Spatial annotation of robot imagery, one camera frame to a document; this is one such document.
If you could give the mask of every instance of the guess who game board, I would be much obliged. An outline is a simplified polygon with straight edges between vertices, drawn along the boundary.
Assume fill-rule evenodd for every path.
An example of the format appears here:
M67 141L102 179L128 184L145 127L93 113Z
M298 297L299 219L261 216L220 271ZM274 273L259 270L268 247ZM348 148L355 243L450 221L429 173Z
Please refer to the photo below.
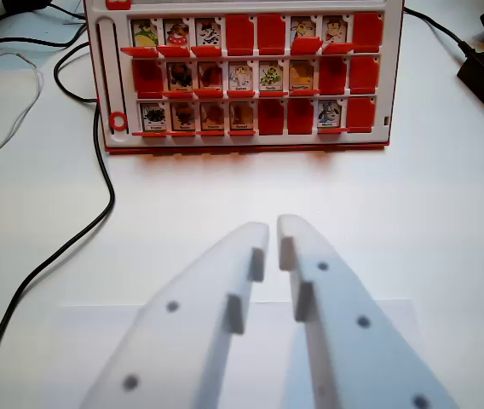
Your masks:
M402 5L85 0L107 150L386 146Z

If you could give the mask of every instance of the white table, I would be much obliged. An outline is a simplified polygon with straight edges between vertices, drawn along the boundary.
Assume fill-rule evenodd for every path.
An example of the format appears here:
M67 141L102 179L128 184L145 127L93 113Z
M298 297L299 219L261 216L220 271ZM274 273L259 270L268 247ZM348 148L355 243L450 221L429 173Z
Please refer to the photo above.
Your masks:
M484 0L407 6L463 39L482 32ZM31 18L17 16L11 29L42 35L25 24ZM7 30L2 25L0 35ZM75 28L62 30L67 38ZM319 227L375 298L412 299L425 359L461 407L484 407L484 106L456 78L461 52L439 38L406 16L391 146L383 151L107 158L115 210L20 303L0 348L0 408L38 407L41 353L60 305L144 303L238 225L267 222L274 237L282 213ZM107 202L92 109L65 97L52 78L62 53L23 54L38 62L46 84L0 152L0 319L23 278ZM14 98L33 93L31 72L16 64L0 62L8 69L0 73L0 138L19 110ZM88 56L61 76L80 95L94 94ZM289 298L272 240L252 299Z

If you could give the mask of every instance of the red plastic flap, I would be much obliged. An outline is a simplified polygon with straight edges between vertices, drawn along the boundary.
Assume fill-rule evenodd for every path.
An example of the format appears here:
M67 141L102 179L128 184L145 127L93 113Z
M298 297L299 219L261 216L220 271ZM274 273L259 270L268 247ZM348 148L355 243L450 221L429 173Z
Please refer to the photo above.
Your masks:
M259 91L259 96L267 98L278 98L287 95L287 91Z
M321 54L346 54L354 49L354 43L329 43L327 44Z
M194 136L194 130L169 130L168 135L174 136Z
M287 129L290 134L311 134L314 107L307 98L287 101Z
M347 65L342 57L324 57L320 61L320 95L342 95Z
M319 89L294 89L290 91L290 96L312 96L319 93Z
M349 132L371 132L375 123L375 104L370 97L348 98L346 127Z
M291 45L291 55L316 54L323 42L319 37L296 37Z
M354 14L354 52L377 53L382 44L384 21L379 13Z
M138 98L141 98L143 100L151 100L151 99L157 99L162 97L163 97L162 92L138 91Z
M378 61L372 55L350 60L350 94L374 94L378 83Z
M282 135L284 132L284 106L280 100L260 100L259 135Z
M154 47L122 47L121 51L136 58L157 58L158 52Z
M202 136L225 136L224 130L199 130L197 134Z
M163 91L163 74L156 61L132 60L132 75L138 98L160 98L156 95Z
M321 128L318 130L319 134L342 134L346 132L348 128Z
M222 48L216 45L194 45L191 47L197 57L221 57Z
M251 98L256 94L256 91L227 91L227 95L231 98Z
M193 98L193 94L189 91L163 91L163 95L166 98L180 98L184 100Z
M198 98L222 98L223 91L219 89L212 89L212 88L197 88L194 89L193 92L197 95Z
M247 14L225 16L228 55L253 55L253 22Z
M130 10L130 0L106 0L108 10Z
M164 138L166 136L166 132L132 132L133 136L143 136L146 138Z
M254 130L230 130L228 134L231 136L244 136L244 135L255 135L256 132Z
M157 49L165 57L188 57L191 55L189 49L181 45L158 45Z
M259 55L284 54L285 21L280 14L257 16L257 47Z

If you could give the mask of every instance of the character card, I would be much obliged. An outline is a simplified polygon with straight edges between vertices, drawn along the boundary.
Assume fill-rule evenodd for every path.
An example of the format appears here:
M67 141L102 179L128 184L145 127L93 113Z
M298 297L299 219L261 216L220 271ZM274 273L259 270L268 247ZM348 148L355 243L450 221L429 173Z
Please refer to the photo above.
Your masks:
M229 117L231 130L253 129L253 107L250 102L231 102Z
M323 19L321 38L324 43L346 43L348 23L341 15L327 15Z
M223 70L215 62L199 63L199 87L223 89Z
M170 103L173 130L194 130L194 108L187 102Z
M291 17L290 43L298 37L316 37L316 25L310 17Z
M189 26L182 19L164 20L164 43L166 45L189 45Z
M197 19L197 45L222 46L222 29L214 19Z
M169 62L166 65L170 91L193 91L193 72L186 62Z
M309 60L290 61L290 90L312 89L314 67Z
M202 130L223 130L224 118L223 108L217 102L200 104L200 125Z
M144 131L166 130L164 108L159 104L141 104L141 125Z
M277 61L259 63L259 89L261 91L281 91L282 83L282 67Z
M318 128L338 128L343 107L336 100L318 101Z
M251 67L246 62L234 62L228 65L228 88L232 91L253 90Z
M157 27L150 20L132 20L130 25L135 47L158 46Z

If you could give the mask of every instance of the cartoon character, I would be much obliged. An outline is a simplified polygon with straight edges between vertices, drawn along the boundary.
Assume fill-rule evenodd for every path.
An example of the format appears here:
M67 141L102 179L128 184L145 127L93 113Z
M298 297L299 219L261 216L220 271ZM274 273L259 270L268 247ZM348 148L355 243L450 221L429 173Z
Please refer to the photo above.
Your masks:
M291 85L310 85L314 75L314 68L307 61L293 61L291 63Z
M185 23L175 23L166 32L168 42L174 45L187 45L187 36L189 35L189 26Z
M178 84L181 87L190 87L193 83L191 77L191 69L184 62L176 62L172 64L170 69L170 82Z
M307 26L307 23L304 21L296 22L296 26L291 26L291 30L295 32L295 37L312 37L314 34L314 28L312 26Z
M205 111L204 122L212 122L216 125L223 125L223 110L218 105L210 105Z
M150 122L162 122L164 121L164 109L154 108L147 111L145 115L146 119Z
M340 43L346 35L342 17L330 18L327 22L326 41Z
M219 66L215 64L213 66L209 66L202 72L202 75L200 76L200 83L203 87L209 87L211 84L221 85L222 74L223 70Z
M247 105L233 107L233 125L247 125L253 123L253 110Z
M228 78L235 82L237 87L247 87L251 82L250 68L248 66L237 66L234 73L229 73Z
M153 32L149 21L141 21L138 24L138 29L140 31L134 34L136 46L153 47L158 44L157 34Z
M333 102L327 102L323 105L322 111L318 116L318 120L321 124L336 122L338 121L338 117L340 114L340 110L338 109L338 107L333 106Z
M213 20L203 22L199 33L202 37L202 43L204 45L218 45L220 30L219 25Z
M278 83L282 79L276 71L275 66L270 66L267 71L262 70L262 73L265 75L263 78L261 78L261 85L272 85L274 83Z
M176 105L176 116L181 125L191 125L193 123L193 109L186 102Z

